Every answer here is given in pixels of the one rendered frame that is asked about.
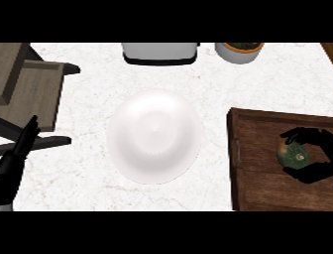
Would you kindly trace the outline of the white plant pot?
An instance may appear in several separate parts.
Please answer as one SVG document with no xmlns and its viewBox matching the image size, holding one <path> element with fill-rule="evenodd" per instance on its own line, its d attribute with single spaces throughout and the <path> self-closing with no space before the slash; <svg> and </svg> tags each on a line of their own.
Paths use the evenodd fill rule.
<svg viewBox="0 0 333 254">
<path fill-rule="evenodd" d="M 238 49 L 229 43 L 216 43 L 216 51 L 219 56 L 232 64 L 251 63 L 258 56 L 261 48 L 263 43 L 260 43 L 257 47 L 250 50 Z"/>
</svg>

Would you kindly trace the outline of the green squash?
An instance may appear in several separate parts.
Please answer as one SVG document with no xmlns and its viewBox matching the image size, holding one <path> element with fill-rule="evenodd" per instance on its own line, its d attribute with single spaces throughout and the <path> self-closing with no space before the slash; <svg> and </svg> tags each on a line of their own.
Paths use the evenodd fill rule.
<svg viewBox="0 0 333 254">
<path fill-rule="evenodd" d="M 276 157 L 285 168 L 300 170 L 310 165 L 307 150 L 297 142 L 291 144 L 281 143 L 278 145 Z"/>
</svg>

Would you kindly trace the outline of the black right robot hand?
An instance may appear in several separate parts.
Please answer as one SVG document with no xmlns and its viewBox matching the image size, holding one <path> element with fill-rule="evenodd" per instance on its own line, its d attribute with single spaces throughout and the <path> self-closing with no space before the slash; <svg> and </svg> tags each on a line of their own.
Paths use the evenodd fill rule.
<svg viewBox="0 0 333 254">
<path fill-rule="evenodd" d="M 319 146 L 329 159 L 328 162 L 313 163 L 300 170 L 285 167 L 283 171 L 306 184 L 333 177 L 333 134 L 325 129 L 297 127 L 282 133 L 281 137 L 286 139 L 286 145 L 295 142 L 300 145 Z"/>
</svg>

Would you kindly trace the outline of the brown wooden tray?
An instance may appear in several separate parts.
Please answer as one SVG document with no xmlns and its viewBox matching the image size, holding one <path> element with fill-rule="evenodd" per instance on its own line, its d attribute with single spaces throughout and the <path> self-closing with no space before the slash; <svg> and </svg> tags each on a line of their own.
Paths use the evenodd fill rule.
<svg viewBox="0 0 333 254">
<path fill-rule="evenodd" d="M 233 108 L 227 114 L 233 209 L 333 211 L 333 177 L 304 184 L 282 170 L 281 134 L 295 127 L 333 133 L 333 117 Z"/>
</svg>

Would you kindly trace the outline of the white appliance with black base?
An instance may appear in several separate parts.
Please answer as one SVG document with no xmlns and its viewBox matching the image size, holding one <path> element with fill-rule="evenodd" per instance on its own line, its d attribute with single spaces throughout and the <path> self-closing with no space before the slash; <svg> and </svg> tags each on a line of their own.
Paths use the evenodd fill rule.
<svg viewBox="0 0 333 254">
<path fill-rule="evenodd" d="M 199 43 L 123 43 L 123 57 L 128 64 L 183 65 L 198 58 Z"/>
</svg>

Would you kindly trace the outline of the tiered wooden rack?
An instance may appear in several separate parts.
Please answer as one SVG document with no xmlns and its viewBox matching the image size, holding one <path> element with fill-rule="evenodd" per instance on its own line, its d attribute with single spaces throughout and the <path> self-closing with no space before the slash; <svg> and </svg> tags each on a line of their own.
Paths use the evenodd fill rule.
<svg viewBox="0 0 333 254">
<path fill-rule="evenodd" d="M 0 43 L 0 156 L 15 147 L 34 115 L 43 132 L 56 130 L 65 76 L 81 72 L 72 63 L 46 62 L 30 43 Z"/>
</svg>

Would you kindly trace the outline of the white plate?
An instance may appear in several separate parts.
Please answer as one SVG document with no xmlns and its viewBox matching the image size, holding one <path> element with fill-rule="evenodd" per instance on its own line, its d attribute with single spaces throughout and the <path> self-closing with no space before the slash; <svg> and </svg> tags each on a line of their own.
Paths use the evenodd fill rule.
<svg viewBox="0 0 333 254">
<path fill-rule="evenodd" d="M 192 167 L 202 145 L 202 122 L 176 92 L 149 89 L 120 105 L 108 125 L 108 153 L 115 167 L 137 183 L 159 185 Z"/>
</svg>

